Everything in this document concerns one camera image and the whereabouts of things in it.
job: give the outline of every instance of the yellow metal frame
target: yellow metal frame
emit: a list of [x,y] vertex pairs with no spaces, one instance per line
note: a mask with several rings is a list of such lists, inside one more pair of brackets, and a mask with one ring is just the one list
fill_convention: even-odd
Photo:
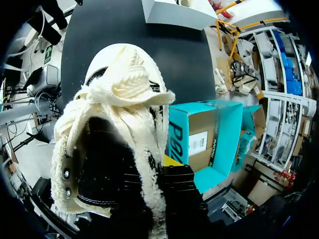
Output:
[[[223,11],[229,9],[230,7],[234,6],[234,5],[237,5],[241,2],[243,2],[245,0],[237,0],[235,2],[232,2],[231,4],[223,7],[222,9],[219,9],[216,11],[216,14],[220,14],[222,13]],[[242,26],[242,27],[236,27],[235,25],[233,24],[230,24],[230,23],[227,23],[225,21],[222,21],[222,20],[219,20],[217,19],[216,20],[216,27],[217,27],[217,35],[218,35],[218,46],[219,46],[219,50],[221,51],[222,50],[222,40],[221,40],[221,35],[220,35],[220,29],[219,29],[219,24],[222,23],[222,24],[225,24],[225,25],[228,25],[228,26],[231,26],[233,27],[234,29],[233,30],[230,30],[227,28],[227,26],[225,26],[232,35],[236,34],[236,38],[235,38],[235,42],[234,42],[234,46],[233,46],[233,49],[231,50],[231,53],[229,55],[229,59],[231,59],[233,57],[233,54],[235,52],[235,47],[237,45],[237,41],[238,41],[238,38],[239,38],[239,35],[240,35],[240,31],[241,30],[244,30],[246,28],[249,28],[249,27],[252,27],[252,26],[257,26],[257,25],[260,25],[260,24],[265,24],[265,23],[268,23],[268,22],[273,22],[273,21],[285,21],[285,20],[288,20],[288,18],[285,18],[285,17],[281,17],[281,18],[271,18],[271,19],[268,19],[268,20],[265,20],[265,21],[259,21],[259,22],[255,22],[255,23],[251,23],[251,24],[248,24],[246,26]]]
[[235,25],[233,25],[233,24],[230,24],[230,23],[227,23],[227,22],[225,22],[225,21],[222,21],[222,20],[217,19],[217,20],[216,20],[216,27],[217,27],[219,50],[220,50],[220,51],[222,50],[222,40],[221,40],[220,29],[219,29],[220,23],[233,27],[234,29],[233,29],[233,30],[230,30],[230,29],[227,28],[227,26],[225,26],[225,27],[230,31],[231,34],[233,34],[233,35],[236,34],[236,38],[235,38],[235,41],[234,41],[234,46],[233,46],[233,49],[231,50],[231,53],[230,53],[230,55],[229,55],[229,59],[231,59],[231,58],[233,57],[233,54],[234,54],[234,51],[235,51],[235,48],[236,48],[237,41],[238,41],[238,38],[239,38],[239,35],[240,35],[240,31],[241,31],[241,30],[244,30],[244,29],[249,28],[249,27],[252,27],[252,26],[257,26],[257,25],[260,25],[260,24],[264,24],[264,23],[269,23],[269,22],[274,22],[274,21],[285,21],[285,20],[288,20],[288,18],[285,18],[285,17],[281,17],[281,18],[271,18],[271,19],[268,19],[268,20],[265,20],[265,21],[259,21],[259,22],[251,23],[251,24],[248,24],[248,25],[246,25],[246,26],[242,26],[242,27],[237,28],[237,27],[236,27]]

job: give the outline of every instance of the red object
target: red object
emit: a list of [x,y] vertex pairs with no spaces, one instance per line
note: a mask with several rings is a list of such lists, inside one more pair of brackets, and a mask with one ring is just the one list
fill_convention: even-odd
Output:
[[[220,3],[214,3],[212,0],[208,0],[209,3],[211,4],[211,6],[213,7],[214,11],[217,11],[219,9],[222,9],[221,2]],[[221,13],[225,18],[227,19],[231,19],[233,16],[231,14],[229,14],[227,11],[223,11]]]

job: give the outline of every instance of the teal cardboard box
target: teal cardboard box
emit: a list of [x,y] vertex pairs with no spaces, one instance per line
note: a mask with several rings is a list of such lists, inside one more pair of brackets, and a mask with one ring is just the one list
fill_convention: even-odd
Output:
[[169,107],[169,156],[191,166],[200,193],[229,175],[241,132],[243,105],[211,100]]
[[241,136],[238,150],[231,171],[237,172],[244,166],[244,159],[248,153],[255,150],[256,140],[265,132],[266,120],[262,106],[246,106],[243,109]]

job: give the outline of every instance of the white label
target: white label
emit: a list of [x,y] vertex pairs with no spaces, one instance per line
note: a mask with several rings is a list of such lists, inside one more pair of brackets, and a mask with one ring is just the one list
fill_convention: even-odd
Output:
[[189,136],[188,156],[192,156],[206,150],[207,136],[207,131]]
[[308,135],[309,132],[309,127],[310,127],[310,120],[308,119],[305,123],[305,131],[304,134]]
[[259,89],[258,89],[258,86],[255,86],[255,87],[254,87],[254,91],[255,91],[256,95],[259,95],[259,94],[260,94],[260,91],[259,91]]

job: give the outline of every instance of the yellow object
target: yellow object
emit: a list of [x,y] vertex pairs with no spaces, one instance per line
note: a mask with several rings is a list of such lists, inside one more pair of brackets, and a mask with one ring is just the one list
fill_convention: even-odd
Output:
[[230,31],[231,34],[236,34],[236,38],[235,38],[235,42],[234,42],[234,45],[233,45],[233,49],[231,50],[231,53],[229,55],[229,59],[231,59],[233,57],[233,54],[234,54],[234,51],[236,49],[236,46],[237,46],[237,40],[239,38],[239,35],[240,35],[240,31],[243,30],[243,29],[246,29],[246,28],[249,28],[249,27],[252,27],[252,26],[256,26],[256,25],[260,25],[260,24],[265,24],[265,23],[268,23],[268,22],[273,22],[273,21],[285,21],[285,20],[288,20],[288,18],[285,18],[285,17],[280,17],[280,18],[271,18],[271,19],[268,19],[268,20],[265,20],[265,21],[258,21],[258,22],[255,22],[255,23],[251,23],[251,24],[248,24],[246,26],[242,26],[242,27],[236,27],[235,25],[233,24],[229,24],[225,21],[221,21],[219,19],[216,20],[216,28],[217,28],[217,35],[218,35],[218,47],[219,47],[219,50],[221,51],[222,49],[222,40],[221,40],[221,36],[220,36],[220,29],[219,29],[219,24],[222,23],[222,24],[225,24],[225,27],[227,28],[226,25],[228,26],[231,26],[235,29],[233,30],[228,30]]
[[168,157],[166,154],[164,155],[164,167],[168,166],[183,166],[183,164],[175,161],[174,159]]
[[235,42],[234,42],[233,49],[231,50],[231,53],[229,55],[229,60],[233,57],[234,51],[236,49],[236,45],[237,45],[237,41],[238,41],[239,35],[240,35],[240,32],[237,32],[237,36],[236,36],[236,39],[235,39]]
[[239,4],[239,3],[243,2],[243,1],[244,0],[237,0],[237,1],[232,2],[231,4],[223,7],[222,9],[217,10],[216,11],[216,15],[222,13],[223,11],[225,11],[225,10],[229,9],[230,7],[232,7],[232,6],[236,5],[236,4]]
[[[260,25],[260,24],[264,24],[264,23],[268,23],[268,22],[273,22],[273,21],[286,21],[288,20],[288,18],[286,17],[280,17],[280,18],[271,18],[271,19],[268,19],[268,20],[265,20],[265,21],[258,21],[258,22],[254,22],[254,23],[251,23],[251,24],[248,24],[246,26],[242,26],[240,27],[239,29],[240,30],[244,30],[246,28],[249,28],[249,27],[252,27],[252,26],[256,26],[256,25]],[[230,33],[235,33],[237,32],[237,29],[234,29],[232,30]]]

